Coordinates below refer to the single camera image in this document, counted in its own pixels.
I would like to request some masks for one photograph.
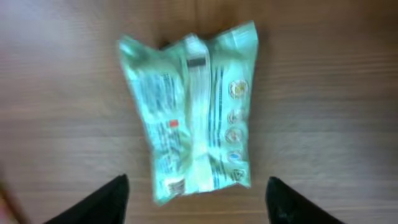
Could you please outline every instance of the barcode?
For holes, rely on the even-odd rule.
[[[179,180],[177,182],[167,181],[167,190],[170,195],[181,195],[185,192],[185,180]]]

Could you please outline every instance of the black object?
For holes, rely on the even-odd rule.
[[[126,175],[120,175],[47,224],[123,224],[129,196]]]
[[[266,203],[271,224],[343,224],[277,177],[270,177]]]

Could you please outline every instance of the round logo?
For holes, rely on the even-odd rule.
[[[239,151],[232,151],[228,153],[227,158],[230,162],[239,162],[242,160],[242,154]]]
[[[243,140],[243,132],[237,128],[228,129],[225,134],[225,139],[229,143],[241,142]]]
[[[246,80],[233,81],[229,84],[229,94],[234,99],[244,96],[248,90],[249,85]]]
[[[230,124],[237,123],[238,121],[241,121],[244,119],[244,111],[241,109],[238,110],[232,110],[229,115],[228,115],[228,122]]]

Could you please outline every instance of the wooden table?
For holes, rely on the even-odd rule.
[[[398,218],[395,0],[0,1],[0,161],[32,223],[127,173],[126,223],[267,223],[276,175],[347,223]],[[119,67],[153,47],[255,20],[252,188],[152,203],[150,154]]]

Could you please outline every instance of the wet wipes package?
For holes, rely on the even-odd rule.
[[[163,50],[129,37],[121,66],[152,150],[154,200],[250,187],[248,116],[258,39],[253,22]]]

